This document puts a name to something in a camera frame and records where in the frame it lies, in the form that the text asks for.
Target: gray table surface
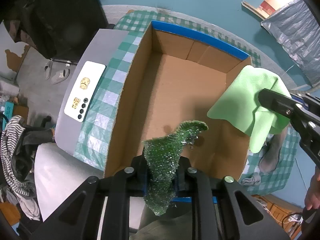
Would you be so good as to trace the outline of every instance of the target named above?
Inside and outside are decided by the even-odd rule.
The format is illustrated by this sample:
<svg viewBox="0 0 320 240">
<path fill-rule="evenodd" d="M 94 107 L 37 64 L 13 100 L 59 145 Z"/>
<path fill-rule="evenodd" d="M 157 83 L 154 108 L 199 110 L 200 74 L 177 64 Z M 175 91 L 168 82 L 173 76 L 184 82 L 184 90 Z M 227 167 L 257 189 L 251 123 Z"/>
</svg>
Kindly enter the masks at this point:
<svg viewBox="0 0 320 240">
<path fill-rule="evenodd" d="M 88 60 L 107 66 L 112 58 L 112 54 L 118 49 L 120 43 L 128 33 L 128 31 L 120 30 L 98 30 L 76 66 L 62 101 L 55 130 L 55 140 L 58 147 L 71 155 L 73 155 L 76 149 L 82 122 L 78 122 L 66 115 L 64 108 L 76 78 L 84 63 Z"/>
</svg>

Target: teal box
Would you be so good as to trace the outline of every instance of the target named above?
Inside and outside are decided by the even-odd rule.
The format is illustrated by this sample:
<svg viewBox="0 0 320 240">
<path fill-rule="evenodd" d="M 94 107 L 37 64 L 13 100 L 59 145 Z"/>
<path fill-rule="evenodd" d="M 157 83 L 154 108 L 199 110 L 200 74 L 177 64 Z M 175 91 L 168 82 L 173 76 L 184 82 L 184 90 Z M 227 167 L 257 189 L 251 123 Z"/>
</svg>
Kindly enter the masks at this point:
<svg viewBox="0 0 320 240">
<path fill-rule="evenodd" d="M 6 101 L 4 106 L 4 115 L 8 118 L 8 120 L 10 120 L 10 118 L 12 117 L 13 106 L 14 106 L 13 103 Z M 5 119 L 3 119 L 2 130 L 4 130 L 6 125 L 7 125 L 7 122 Z"/>
</svg>

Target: gray plastic curtain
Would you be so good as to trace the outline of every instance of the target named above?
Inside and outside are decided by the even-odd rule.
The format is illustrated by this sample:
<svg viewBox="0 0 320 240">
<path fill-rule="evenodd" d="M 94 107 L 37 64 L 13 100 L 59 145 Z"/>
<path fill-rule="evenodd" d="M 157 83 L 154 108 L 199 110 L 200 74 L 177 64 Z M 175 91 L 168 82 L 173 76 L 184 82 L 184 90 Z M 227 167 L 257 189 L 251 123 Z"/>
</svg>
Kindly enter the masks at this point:
<svg viewBox="0 0 320 240">
<path fill-rule="evenodd" d="M 261 22 L 312 87 L 320 84 L 320 27 L 303 0 L 293 0 Z"/>
</svg>

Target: white rectangular device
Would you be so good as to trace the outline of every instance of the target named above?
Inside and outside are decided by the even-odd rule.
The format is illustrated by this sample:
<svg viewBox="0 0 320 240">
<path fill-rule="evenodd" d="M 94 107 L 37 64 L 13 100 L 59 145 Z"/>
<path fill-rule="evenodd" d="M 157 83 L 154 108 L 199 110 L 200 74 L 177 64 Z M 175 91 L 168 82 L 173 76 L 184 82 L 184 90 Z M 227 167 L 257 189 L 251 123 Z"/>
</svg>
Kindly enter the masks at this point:
<svg viewBox="0 0 320 240">
<path fill-rule="evenodd" d="M 93 92 L 105 68 L 105 65 L 91 61 L 84 63 L 64 108 L 66 115 L 79 122 L 84 120 Z"/>
</svg>

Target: pile of clothes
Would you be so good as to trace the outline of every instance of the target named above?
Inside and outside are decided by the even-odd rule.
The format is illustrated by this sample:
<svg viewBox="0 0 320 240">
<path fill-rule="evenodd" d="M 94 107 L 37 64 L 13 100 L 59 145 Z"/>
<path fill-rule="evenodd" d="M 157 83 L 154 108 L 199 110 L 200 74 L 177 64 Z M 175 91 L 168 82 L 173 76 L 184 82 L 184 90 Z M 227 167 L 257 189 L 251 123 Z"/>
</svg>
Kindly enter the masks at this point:
<svg viewBox="0 0 320 240">
<path fill-rule="evenodd" d="M 12 117 L 1 134 L 0 201 L 19 204 L 28 218 L 40 220 L 33 164 L 37 147 L 54 142 L 54 129 L 31 127 L 23 121 L 19 115 Z"/>
</svg>

